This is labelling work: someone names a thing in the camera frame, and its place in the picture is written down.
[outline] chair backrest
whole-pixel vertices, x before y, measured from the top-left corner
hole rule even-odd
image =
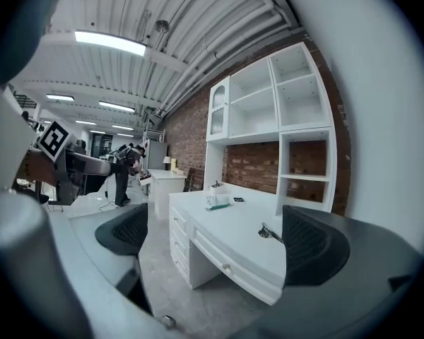
[[[321,285],[346,263],[350,245],[332,226],[283,206],[284,285]]]
[[[203,189],[203,187],[204,187],[204,170],[190,167],[189,173],[187,174],[187,178],[185,179],[183,192],[200,191]]]
[[[97,241],[116,255],[138,256],[147,234],[147,203],[107,221],[95,231]]]

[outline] desk drawer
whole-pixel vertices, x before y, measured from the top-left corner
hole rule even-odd
[[[172,223],[178,226],[184,234],[187,234],[187,218],[183,218],[174,207],[171,207],[170,210],[170,225]]]
[[[173,248],[171,250],[171,257],[172,257],[172,260],[175,263],[177,269],[181,273],[182,277],[190,285],[190,270],[185,267],[185,265],[183,264],[182,260],[179,258],[180,255],[178,254],[176,248]]]
[[[190,259],[190,241],[184,241],[183,239],[179,239],[175,231],[171,231],[170,241],[172,241],[172,243],[177,247],[182,257],[185,259],[187,265]]]
[[[261,301],[272,305],[281,296],[280,287],[272,285],[238,264],[209,241],[196,227],[193,229],[192,241],[225,275]]]
[[[177,239],[182,241],[184,246],[189,246],[189,238],[188,236],[182,232],[179,225],[175,221],[170,221],[170,237],[172,235],[176,235]]]

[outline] ceiling light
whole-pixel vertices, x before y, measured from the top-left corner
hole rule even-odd
[[[70,95],[55,95],[55,94],[47,94],[47,98],[56,99],[56,100],[68,100],[69,102],[73,102],[73,97]]]
[[[113,35],[101,34],[99,32],[86,32],[76,31],[77,42],[87,42],[90,44],[102,45],[104,47],[110,47],[114,49],[124,50],[125,52],[133,53],[136,55],[144,55],[146,46],[133,42],[128,39],[121,37],[115,37]]]
[[[125,107],[124,105],[114,105],[112,103],[107,103],[107,102],[99,102],[100,105],[103,105],[104,107],[109,107],[109,108],[115,108],[115,109],[120,109],[120,110],[125,110],[127,112],[135,112],[134,108],[130,108],[130,107]]]
[[[91,122],[91,121],[76,121],[77,123],[80,123],[80,124],[91,124],[92,126],[95,126],[96,125],[96,123],[93,123],[93,122]]]
[[[113,126],[113,125],[112,125],[112,127],[119,128],[119,129],[126,129],[127,131],[133,131],[134,130],[133,128],[129,128],[129,127],[121,127],[121,126]]]

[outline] tissue box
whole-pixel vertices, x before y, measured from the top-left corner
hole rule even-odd
[[[213,194],[206,194],[206,209],[208,210],[215,210],[217,208],[224,208],[228,207],[229,204],[229,196],[228,195],[213,195]]]

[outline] white counter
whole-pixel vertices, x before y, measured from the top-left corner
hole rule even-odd
[[[151,183],[149,187],[149,201],[155,204],[155,216],[159,219],[168,219],[169,194],[184,190],[186,177],[163,169],[150,169]]]
[[[273,216],[276,195],[226,186],[231,206],[213,211],[205,209],[204,191],[170,195],[173,260],[176,263],[181,258],[180,271],[195,288],[216,275],[210,270],[210,278],[197,279],[196,272],[206,266],[198,262],[200,256],[193,254],[192,250],[197,248],[239,286],[273,304],[284,283],[285,247],[274,238],[260,237],[258,231],[265,222],[281,236],[282,219]],[[233,197],[241,197],[245,202],[236,203]]]
[[[165,171],[164,169],[148,169],[151,176],[155,179],[186,179],[187,177],[182,174],[175,174],[171,171]]]

